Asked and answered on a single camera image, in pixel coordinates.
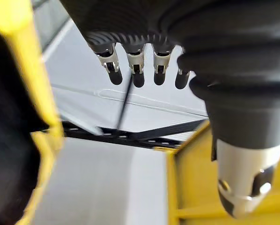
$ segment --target gray floor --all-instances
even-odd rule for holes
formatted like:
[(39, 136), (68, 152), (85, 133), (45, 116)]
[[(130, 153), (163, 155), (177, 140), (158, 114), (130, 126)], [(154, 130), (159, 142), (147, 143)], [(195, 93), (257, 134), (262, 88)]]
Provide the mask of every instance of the gray floor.
[(164, 154), (67, 138), (32, 224), (167, 224)]

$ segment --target silver metal bracket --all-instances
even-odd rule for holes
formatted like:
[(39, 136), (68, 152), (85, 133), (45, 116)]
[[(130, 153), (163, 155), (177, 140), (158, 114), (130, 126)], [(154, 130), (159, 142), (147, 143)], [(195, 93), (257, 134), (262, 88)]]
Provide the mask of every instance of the silver metal bracket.
[(110, 73), (110, 70), (108, 69), (107, 63), (113, 64), (115, 72), (119, 71), (119, 61), (118, 61), (118, 56), (117, 56), (117, 52), (115, 49), (115, 45), (113, 45), (113, 54), (111, 56), (103, 57), (103, 56), (97, 55), (97, 57), (100, 60), (102, 66), (107, 70), (108, 73)]
[(164, 69), (163, 69), (163, 74), (166, 73), (166, 70), (168, 68), (168, 64), (169, 64), (169, 61), (170, 61), (170, 56), (171, 56), (171, 53), (169, 55), (166, 55), (166, 56), (160, 56), (160, 55), (157, 55), (156, 52), (154, 51), (154, 68), (155, 68), (155, 73), (159, 73), (159, 66), (164, 66)]
[(133, 74), (136, 74), (134, 66), (135, 65), (139, 65), (139, 69), (140, 69), (140, 74), (143, 74), (143, 68), (144, 68), (144, 51), (142, 51), (140, 54), (138, 55), (132, 55), (127, 53), (127, 60), (129, 61), (129, 66), (132, 70)]

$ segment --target robotic finger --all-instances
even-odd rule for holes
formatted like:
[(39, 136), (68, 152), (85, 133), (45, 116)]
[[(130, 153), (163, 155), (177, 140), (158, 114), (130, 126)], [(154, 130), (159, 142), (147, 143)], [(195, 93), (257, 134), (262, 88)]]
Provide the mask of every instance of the robotic finger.
[(115, 44), (104, 45), (89, 45), (97, 55), (102, 66), (108, 72), (111, 82), (119, 85), (122, 82), (122, 75), (119, 68), (118, 56), (115, 49)]
[(144, 85), (144, 44), (123, 45), (123, 48), (133, 74), (133, 83), (137, 88), (141, 88)]

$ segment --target black object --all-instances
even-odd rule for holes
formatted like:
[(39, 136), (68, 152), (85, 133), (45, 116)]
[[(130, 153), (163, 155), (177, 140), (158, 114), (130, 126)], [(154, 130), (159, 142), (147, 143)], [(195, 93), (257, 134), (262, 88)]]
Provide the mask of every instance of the black object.
[(166, 74), (164, 74), (162, 72), (162, 70), (159, 71), (158, 73), (155, 73), (155, 75), (154, 75), (154, 82), (155, 82), (155, 84), (156, 85), (162, 85), (164, 83), (164, 81), (165, 81), (165, 76), (166, 76)]
[(13, 225), (23, 216), (40, 164), (30, 132), (47, 128), (0, 36), (0, 225)]
[(139, 73), (136, 72), (135, 74), (133, 74), (133, 84), (135, 85), (135, 87), (137, 88), (141, 88), (144, 85), (144, 73)]
[(114, 85), (120, 85), (122, 83), (122, 74), (120, 68), (117, 72), (115, 72), (113, 69), (109, 69), (109, 78), (112, 84)]
[[(174, 134), (180, 134), (184, 132), (194, 131), (197, 127), (195, 125), (198, 124), (197, 121), (190, 123), (186, 123), (187, 129), (183, 128), (179, 130), (179, 132), (175, 132)], [(168, 138), (161, 138), (163, 134), (170, 135), (173, 134), (170, 127), (164, 127), (155, 130), (148, 130), (144, 131), (147, 132), (147, 135), (149, 133), (155, 133), (152, 137), (145, 137), (144, 140), (137, 140), (138, 137), (144, 136), (143, 132), (139, 133), (133, 133), (133, 132), (127, 132), (123, 130), (117, 130), (112, 128), (103, 128), (100, 129), (103, 131), (104, 135), (94, 135), (86, 130), (83, 130), (82, 128), (72, 124), (71, 122), (64, 121), (62, 122), (65, 135), (67, 137), (72, 138), (79, 138), (79, 139), (86, 139), (86, 140), (92, 140), (97, 142), (106, 142), (106, 143), (114, 143), (114, 144), (122, 144), (122, 145), (128, 145), (133, 147), (140, 147), (140, 148), (155, 148), (155, 147), (166, 147), (166, 148), (178, 148), (182, 142), (177, 140), (172, 140)]]
[(182, 73), (180, 74), (180, 72), (177, 72), (177, 76), (176, 76), (176, 88), (177, 89), (183, 89), (189, 80), (189, 72), (184, 72), (182, 71)]
[(125, 92), (125, 99), (124, 99), (123, 104), (121, 106), (120, 114), (119, 114), (119, 117), (118, 117), (118, 120), (117, 120), (116, 130), (119, 130), (121, 128), (122, 119), (125, 115), (125, 110), (126, 110), (126, 107), (127, 107), (127, 101), (129, 99), (130, 93), (132, 92), (132, 80), (133, 80), (133, 76), (132, 76), (132, 73), (131, 73), (129, 83), (127, 84), (127, 88), (126, 88), (126, 92)]
[(194, 131), (205, 120), (197, 120), (187, 123), (180, 123), (168, 127), (157, 128), (153, 130), (147, 130), (142, 132), (133, 133), (132, 139), (135, 140), (149, 140), (152, 138), (163, 137), (168, 135), (182, 134), (185, 132)]
[(273, 175), (274, 175), (275, 166), (270, 166), (264, 171), (260, 171), (254, 178), (251, 190), (251, 197), (260, 195), (261, 187), (269, 183), (272, 185)]

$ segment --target robotic arm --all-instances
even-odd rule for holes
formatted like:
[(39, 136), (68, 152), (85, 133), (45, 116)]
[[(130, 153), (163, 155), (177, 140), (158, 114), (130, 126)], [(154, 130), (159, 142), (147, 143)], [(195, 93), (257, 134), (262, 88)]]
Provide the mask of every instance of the robotic arm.
[(176, 87), (195, 72), (190, 88), (211, 122), (222, 205), (236, 218), (253, 211), (280, 159), (280, 0), (61, 2), (114, 84), (122, 81), (116, 42), (137, 87), (144, 85), (144, 44), (154, 47), (157, 85), (173, 46), (184, 48)]

